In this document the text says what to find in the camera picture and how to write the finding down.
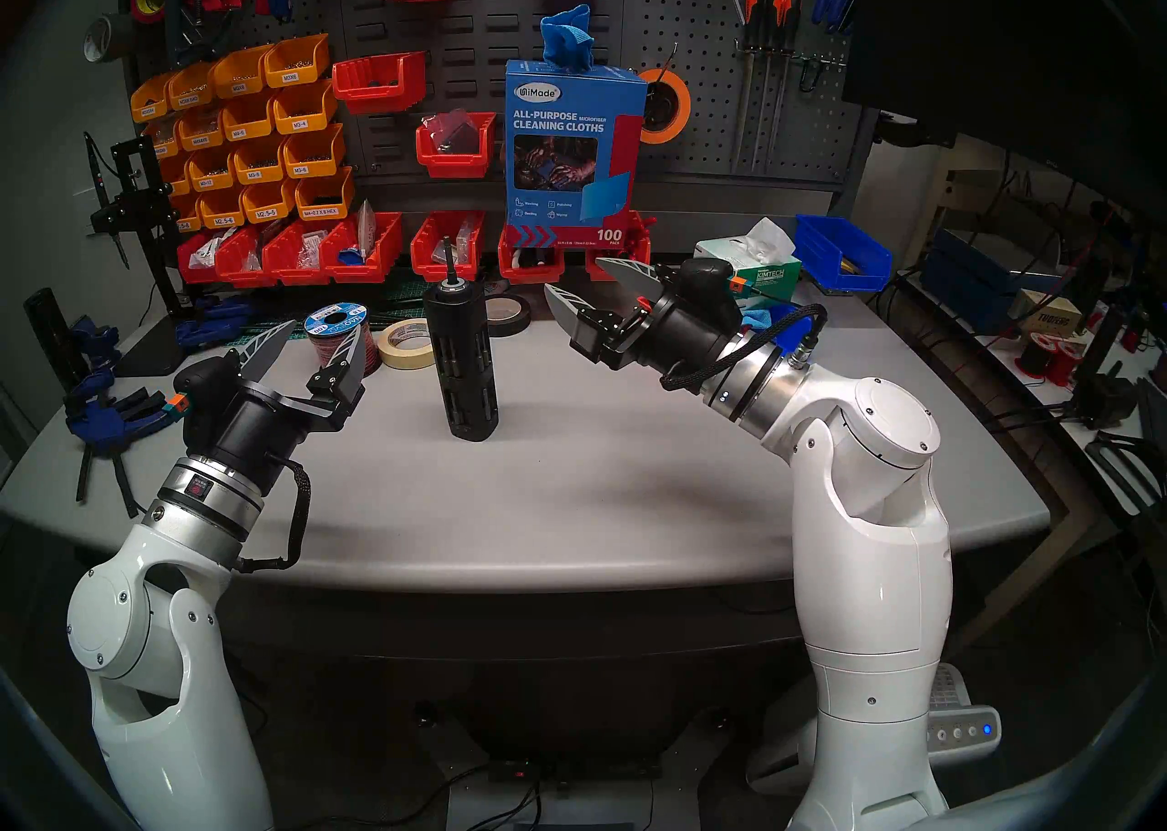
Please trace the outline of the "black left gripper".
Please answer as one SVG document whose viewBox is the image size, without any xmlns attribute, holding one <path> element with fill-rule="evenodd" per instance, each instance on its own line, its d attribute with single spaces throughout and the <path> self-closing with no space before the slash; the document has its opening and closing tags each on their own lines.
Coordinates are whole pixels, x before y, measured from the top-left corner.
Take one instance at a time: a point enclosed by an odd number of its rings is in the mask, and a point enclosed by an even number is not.
<svg viewBox="0 0 1167 831">
<path fill-rule="evenodd" d="M 310 399 L 293 398 L 261 380 L 295 331 L 289 320 L 230 347 L 224 355 L 225 387 L 238 389 L 212 431 L 212 460 L 270 494 L 298 445 L 312 433 L 338 432 L 352 416 L 366 371 L 366 324 L 324 337 L 322 366 L 308 379 Z"/>
</svg>

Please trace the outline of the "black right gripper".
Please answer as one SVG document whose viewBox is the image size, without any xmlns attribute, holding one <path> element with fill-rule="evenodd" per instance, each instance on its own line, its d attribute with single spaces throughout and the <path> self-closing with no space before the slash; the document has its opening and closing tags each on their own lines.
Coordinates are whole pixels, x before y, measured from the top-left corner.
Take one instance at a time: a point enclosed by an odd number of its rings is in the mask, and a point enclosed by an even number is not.
<svg viewBox="0 0 1167 831">
<path fill-rule="evenodd" d="M 593 363 L 620 370 L 635 361 L 682 378 L 712 366 L 740 331 L 741 310 L 732 294 L 690 300 L 676 293 L 669 270 L 635 259 L 599 257 L 598 267 L 633 300 L 631 310 L 621 314 L 560 286 L 544 286 L 555 324 Z"/>
</svg>

